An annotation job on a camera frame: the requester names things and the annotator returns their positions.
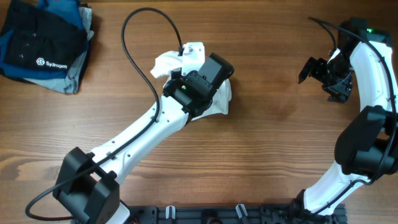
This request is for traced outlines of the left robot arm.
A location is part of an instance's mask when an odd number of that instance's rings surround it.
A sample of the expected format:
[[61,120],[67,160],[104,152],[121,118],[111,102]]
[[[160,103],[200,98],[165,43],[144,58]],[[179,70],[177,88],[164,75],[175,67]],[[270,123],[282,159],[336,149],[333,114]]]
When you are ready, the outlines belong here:
[[52,191],[75,223],[124,223],[131,216],[120,187],[158,144],[191,120],[214,114],[214,102],[228,104],[233,66],[211,54],[199,68],[168,72],[152,108],[109,142],[85,153],[72,149],[63,159]]

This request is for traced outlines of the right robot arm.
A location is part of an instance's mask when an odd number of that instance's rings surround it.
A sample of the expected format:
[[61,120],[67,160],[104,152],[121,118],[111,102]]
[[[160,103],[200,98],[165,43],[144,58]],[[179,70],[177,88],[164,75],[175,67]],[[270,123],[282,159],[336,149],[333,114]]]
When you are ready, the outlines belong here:
[[310,57],[298,81],[312,77],[322,83],[329,101],[344,103],[356,80],[360,112],[336,140],[331,167],[292,200],[289,218],[302,222],[324,222],[356,189],[397,172],[397,81],[390,34],[356,17],[338,26],[315,22],[338,34],[331,37],[330,58]]

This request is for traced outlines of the white polo shirt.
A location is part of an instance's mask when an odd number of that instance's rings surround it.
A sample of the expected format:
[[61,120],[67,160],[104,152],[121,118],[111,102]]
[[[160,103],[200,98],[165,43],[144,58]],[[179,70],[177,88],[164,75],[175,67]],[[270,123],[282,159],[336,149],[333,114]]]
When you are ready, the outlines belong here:
[[229,78],[215,89],[198,74],[198,71],[193,70],[183,76],[182,55],[174,51],[158,56],[150,72],[156,78],[168,76],[163,95],[170,96],[180,103],[190,119],[228,113],[228,103],[232,97]]

